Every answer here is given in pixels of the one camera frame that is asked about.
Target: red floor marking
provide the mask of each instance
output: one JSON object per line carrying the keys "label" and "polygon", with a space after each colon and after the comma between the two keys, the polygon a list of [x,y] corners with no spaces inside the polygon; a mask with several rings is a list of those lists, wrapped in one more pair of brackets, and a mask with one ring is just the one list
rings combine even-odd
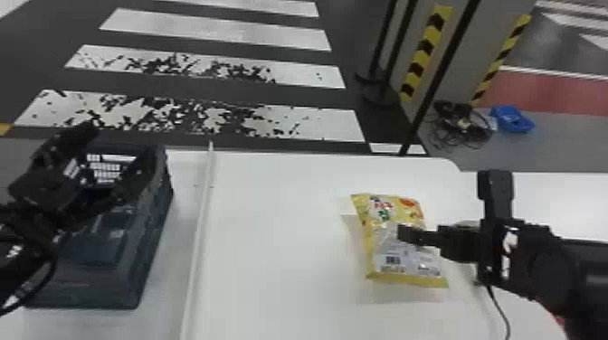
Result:
{"label": "red floor marking", "polygon": [[515,105],[537,112],[608,116],[608,81],[501,71],[479,107]]}

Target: plastic basket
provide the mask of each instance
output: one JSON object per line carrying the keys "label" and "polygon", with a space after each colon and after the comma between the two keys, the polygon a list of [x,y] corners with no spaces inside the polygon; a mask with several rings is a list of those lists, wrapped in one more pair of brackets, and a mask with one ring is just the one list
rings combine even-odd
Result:
{"label": "plastic basket", "polygon": [[494,106],[489,114],[499,122],[500,129],[508,132],[527,133],[535,126],[512,105]]}

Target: yellow and black hazard stripe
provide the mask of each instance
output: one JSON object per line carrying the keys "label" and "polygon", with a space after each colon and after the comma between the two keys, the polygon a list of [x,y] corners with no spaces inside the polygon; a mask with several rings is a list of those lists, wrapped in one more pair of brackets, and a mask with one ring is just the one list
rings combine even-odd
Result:
{"label": "yellow and black hazard stripe", "polygon": [[511,35],[507,38],[505,43],[502,44],[502,48],[500,49],[499,56],[494,60],[494,62],[489,66],[488,72],[486,72],[486,76],[481,81],[481,84],[478,86],[475,94],[473,95],[473,99],[470,100],[470,104],[475,106],[479,104],[481,98],[484,94],[486,94],[486,90],[488,90],[489,84],[492,82],[496,74],[499,72],[500,66],[507,59],[508,54],[513,50],[513,47],[518,42],[519,37],[524,32],[526,26],[530,23],[532,19],[532,15],[523,14],[519,17],[517,22],[515,23],[515,28],[511,32]]}
{"label": "yellow and black hazard stripe", "polygon": [[6,135],[12,127],[12,124],[0,123],[0,137]]}
{"label": "yellow and black hazard stripe", "polygon": [[442,38],[443,27],[450,19],[452,9],[452,6],[444,5],[436,5],[432,9],[431,16],[424,29],[423,39],[418,43],[410,68],[405,74],[400,91],[401,100],[412,101],[413,94],[423,78],[424,70],[431,62],[432,52]]}

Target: gray floor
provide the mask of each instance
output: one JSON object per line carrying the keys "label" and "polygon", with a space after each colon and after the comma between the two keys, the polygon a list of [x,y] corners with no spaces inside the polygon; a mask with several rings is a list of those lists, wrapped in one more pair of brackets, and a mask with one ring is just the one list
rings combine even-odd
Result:
{"label": "gray floor", "polygon": [[429,143],[431,125],[420,137],[431,156],[450,159],[463,171],[490,168],[519,172],[608,173],[608,117],[531,113],[537,125],[528,134],[498,131],[481,149],[438,150]]}

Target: chip bag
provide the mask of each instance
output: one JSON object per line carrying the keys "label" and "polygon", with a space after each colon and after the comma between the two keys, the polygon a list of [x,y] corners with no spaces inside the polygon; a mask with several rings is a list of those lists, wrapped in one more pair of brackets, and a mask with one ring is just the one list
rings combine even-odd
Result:
{"label": "chip bag", "polygon": [[368,279],[422,287],[448,287],[435,253],[397,240],[399,225],[425,228],[418,202],[381,194],[353,194],[351,199],[363,225]]}

